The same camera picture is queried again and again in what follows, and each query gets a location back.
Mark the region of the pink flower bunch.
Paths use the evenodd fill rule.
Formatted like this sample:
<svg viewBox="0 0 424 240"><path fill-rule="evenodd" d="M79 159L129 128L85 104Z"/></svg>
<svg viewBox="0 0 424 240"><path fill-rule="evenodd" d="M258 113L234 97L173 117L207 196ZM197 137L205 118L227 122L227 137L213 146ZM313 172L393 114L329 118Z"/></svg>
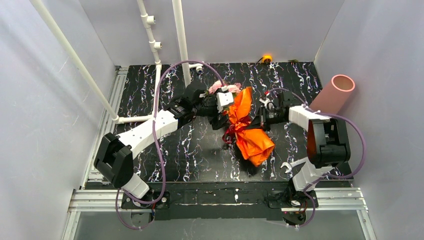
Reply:
<svg viewBox="0 0 424 240"><path fill-rule="evenodd" d="M212 86L209 87L208 92L210 94L214 94L219 88L221 88L223 84L218 80L212 84ZM228 88L228 91L234 94L238 94L242 90L242 85L238 82L234 84L227 84L226 87Z"/></svg>

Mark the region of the orange wrapping paper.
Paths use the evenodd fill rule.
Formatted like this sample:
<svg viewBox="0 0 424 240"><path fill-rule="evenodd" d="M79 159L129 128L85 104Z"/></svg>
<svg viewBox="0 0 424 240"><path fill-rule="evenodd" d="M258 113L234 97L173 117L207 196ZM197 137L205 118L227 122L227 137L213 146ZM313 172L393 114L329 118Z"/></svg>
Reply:
<svg viewBox="0 0 424 240"><path fill-rule="evenodd" d="M229 127L222 140L226 144L235 142L245 160L259 167L268 159L275 148L275 143L261 128L249 128L252 122L250 111L252 105L251 87L246 87L235 96L234 104L225 110Z"/></svg>

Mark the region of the dark red ribbon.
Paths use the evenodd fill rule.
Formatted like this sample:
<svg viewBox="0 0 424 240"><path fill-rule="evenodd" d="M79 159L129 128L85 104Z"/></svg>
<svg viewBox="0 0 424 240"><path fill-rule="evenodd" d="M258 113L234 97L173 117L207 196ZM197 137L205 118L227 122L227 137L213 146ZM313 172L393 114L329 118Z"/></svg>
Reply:
<svg viewBox="0 0 424 240"><path fill-rule="evenodd" d="M251 118L248 115L242 118L237 118L234 121L230 121L229 127L222 136L224 143L231 144L234 139L237 138L237 134L246 130L250 123Z"/></svg>

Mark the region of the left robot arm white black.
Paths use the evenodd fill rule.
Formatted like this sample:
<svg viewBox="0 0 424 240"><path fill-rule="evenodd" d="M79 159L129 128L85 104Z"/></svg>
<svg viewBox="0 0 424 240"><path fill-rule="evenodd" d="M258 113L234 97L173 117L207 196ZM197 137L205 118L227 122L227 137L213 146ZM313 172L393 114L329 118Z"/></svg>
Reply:
<svg viewBox="0 0 424 240"><path fill-rule="evenodd" d="M132 199L147 204L142 198L150 187L134 172L134 159L151 144L159 150L159 139L192 122L195 117L208 117L213 123L223 117L223 112L234 104L228 85L213 93L190 83L183 93L173 98L164 109L137 127L114 135L107 133L101 139L93 166L112 184L124 190Z"/></svg>

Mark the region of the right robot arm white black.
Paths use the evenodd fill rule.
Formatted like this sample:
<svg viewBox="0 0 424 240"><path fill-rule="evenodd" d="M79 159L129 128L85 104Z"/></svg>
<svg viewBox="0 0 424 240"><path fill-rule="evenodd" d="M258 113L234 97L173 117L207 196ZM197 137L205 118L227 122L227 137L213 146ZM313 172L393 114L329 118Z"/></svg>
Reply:
<svg viewBox="0 0 424 240"><path fill-rule="evenodd" d="M290 179L289 189L292 192L310 192L319 178L350 159L346 122L313 112L306 104L295 105L296 94L293 92L280 92L277 104L268 98L269 95L268 91L259 100L260 108L248 129L269 131L273 124L291 122L307 132L307 156L292 163L302 167Z"/></svg>

